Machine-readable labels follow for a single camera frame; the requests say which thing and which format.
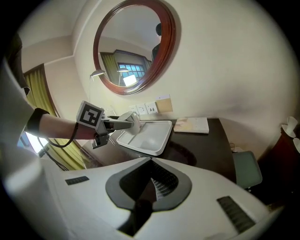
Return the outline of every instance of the green curtain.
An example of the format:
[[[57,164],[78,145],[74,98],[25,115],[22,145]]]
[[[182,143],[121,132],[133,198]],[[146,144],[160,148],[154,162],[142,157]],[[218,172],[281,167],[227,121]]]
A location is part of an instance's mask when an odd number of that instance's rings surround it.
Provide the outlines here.
[[[144,65],[146,67],[145,71],[147,71],[151,67],[152,62],[149,61],[146,57],[144,57],[143,60],[144,60],[144,63],[145,63]]]
[[[104,67],[106,69],[107,75],[109,80],[116,84],[119,85],[119,77],[120,74],[118,71],[119,67],[116,62],[116,59],[114,58],[113,53],[108,53],[108,52],[101,52],[100,53]]]
[[[48,94],[48,87],[45,78],[44,65],[33,68],[25,73],[25,79],[30,87],[30,92],[27,95],[27,99],[30,104],[35,107],[47,110],[50,115],[57,116],[54,107],[51,104]],[[64,145],[68,142],[66,139],[51,139],[54,143]],[[84,169],[84,163],[82,156],[77,145],[72,142],[65,148],[57,148],[47,144],[49,147],[49,154],[54,157],[58,162],[62,163],[69,170]]]

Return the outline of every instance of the power outlet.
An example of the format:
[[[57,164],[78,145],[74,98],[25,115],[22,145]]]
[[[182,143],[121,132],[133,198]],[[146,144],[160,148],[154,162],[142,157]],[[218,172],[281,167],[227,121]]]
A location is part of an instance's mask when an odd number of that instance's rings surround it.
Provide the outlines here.
[[[158,113],[158,107],[156,106],[156,102],[146,103],[145,105],[149,114]]]
[[[145,104],[138,104],[136,105],[137,110],[139,112],[140,115],[145,115],[148,114],[147,108]]]
[[[136,113],[136,114],[139,114],[139,111],[137,110],[136,105],[130,106],[129,109],[130,109],[130,111],[132,111],[132,112],[134,112],[134,113]]]

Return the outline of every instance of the white tray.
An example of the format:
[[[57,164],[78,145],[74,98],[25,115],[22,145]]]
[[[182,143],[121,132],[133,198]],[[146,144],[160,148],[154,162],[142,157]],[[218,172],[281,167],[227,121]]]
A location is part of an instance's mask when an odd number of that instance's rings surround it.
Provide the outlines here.
[[[132,150],[158,156],[163,153],[172,131],[171,121],[141,121],[137,135],[124,131],[117,143]]]

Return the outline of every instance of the chair seat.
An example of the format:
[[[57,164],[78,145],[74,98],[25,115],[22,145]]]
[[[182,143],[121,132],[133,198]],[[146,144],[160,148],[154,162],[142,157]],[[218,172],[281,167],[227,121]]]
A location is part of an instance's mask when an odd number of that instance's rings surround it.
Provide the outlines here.
[[[257,160],[251,151],[233,153],[236,183],[242,188],[249,188],[263,181]]]

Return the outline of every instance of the reflected person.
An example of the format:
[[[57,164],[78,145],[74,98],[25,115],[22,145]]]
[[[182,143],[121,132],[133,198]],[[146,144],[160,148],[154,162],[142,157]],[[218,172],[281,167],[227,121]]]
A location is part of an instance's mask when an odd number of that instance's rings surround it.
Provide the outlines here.
[[[155,57],[156,57],[156,55],[157,55],[157,53],[158,53],[159,47],[160,47],[160,41],[161,41],[161,23],[159,23],[159,24],[156,26],[155,30],[156,30],[157,37],[158,37],[158,39],[159,39],[159,44],[156,45],[156,46],[153,48],[153,50],[152,50],[152,63],[153,63],[153,61],[154,61],[154,59],[155,59]]]

